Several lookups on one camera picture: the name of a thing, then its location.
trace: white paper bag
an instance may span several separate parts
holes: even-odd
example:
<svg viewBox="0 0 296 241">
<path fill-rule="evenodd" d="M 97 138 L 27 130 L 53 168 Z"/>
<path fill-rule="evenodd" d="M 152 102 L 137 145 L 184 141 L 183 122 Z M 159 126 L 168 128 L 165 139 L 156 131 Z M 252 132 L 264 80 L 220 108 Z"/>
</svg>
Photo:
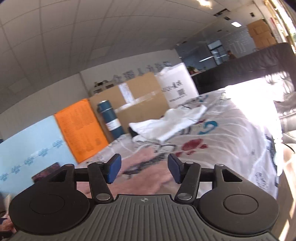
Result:
<svg viewBox="0 0 296 241">
<path fill-rule="evenodd" d="M 170 108 L 176 108 L 188 99 L 199 96 L 184 63 L 165 67 L 156 78 Z"/>
</svg>

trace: crumpled white cloth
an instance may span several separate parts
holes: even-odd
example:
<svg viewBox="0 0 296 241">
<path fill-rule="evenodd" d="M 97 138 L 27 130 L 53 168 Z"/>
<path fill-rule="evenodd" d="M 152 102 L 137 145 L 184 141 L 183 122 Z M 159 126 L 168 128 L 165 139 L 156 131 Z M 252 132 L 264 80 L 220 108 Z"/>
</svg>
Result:
<svg viewBox="0 0 296 241">
<path fill-rule="evenodd" d="M 164 143 L 178 131 L 197 123 L 206 110 L 204 105 L 193 109 L 169 109 L 159 120 L 130 123 L 129 126 L 141 136 L 137 136 L 137 140 L 141 138 Z"/>
</svg>

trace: ribbed surface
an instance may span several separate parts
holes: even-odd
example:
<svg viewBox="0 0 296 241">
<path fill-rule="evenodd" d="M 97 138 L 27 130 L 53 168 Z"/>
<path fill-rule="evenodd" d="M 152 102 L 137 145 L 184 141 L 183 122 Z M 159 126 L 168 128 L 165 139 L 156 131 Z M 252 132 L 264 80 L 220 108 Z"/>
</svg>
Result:
<svg viewBox="0 0 296 241">
<path fill-rule="evenodd" d="M 120 195 L 112 204 L 96 206 L 85 222 L 68 232 L 53 236 L 18 232 L 11 241 L 234 241 L 239 239 L 276 240 L 270 234 L 253 238 L 237 238 L 221 234 L 204 224 L 192 206 L 177 204 L 169 195 Z"/>
</svg>

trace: person in background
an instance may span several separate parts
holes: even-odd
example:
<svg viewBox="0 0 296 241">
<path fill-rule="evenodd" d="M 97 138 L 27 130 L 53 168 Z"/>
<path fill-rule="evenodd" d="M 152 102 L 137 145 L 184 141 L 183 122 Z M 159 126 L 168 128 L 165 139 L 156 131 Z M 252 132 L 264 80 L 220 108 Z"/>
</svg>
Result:
<svg viewBox="0 0 296 241">
<path fill-rule="evenodd" d="M 236 59 L 235 55 L 233 53 L 231 53 L 230 50 L 227 51 L 227 54 L 229 56 L 229 59 Z"/>
</svg>

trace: wooden floor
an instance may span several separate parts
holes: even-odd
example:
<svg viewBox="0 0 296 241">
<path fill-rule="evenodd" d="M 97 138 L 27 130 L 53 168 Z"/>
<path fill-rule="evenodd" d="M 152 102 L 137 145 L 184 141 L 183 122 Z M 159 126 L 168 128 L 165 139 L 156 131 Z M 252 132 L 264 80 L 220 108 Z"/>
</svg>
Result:
<svg viewBox="0 0 296 241">
<path fill-rule="evenodd" d="M 279 217 L 272 233 L 280 241 L 292 241 L 296 238 L 296 154 L 284 146 L 285 167 L 279 180 Z"/>
</svg>

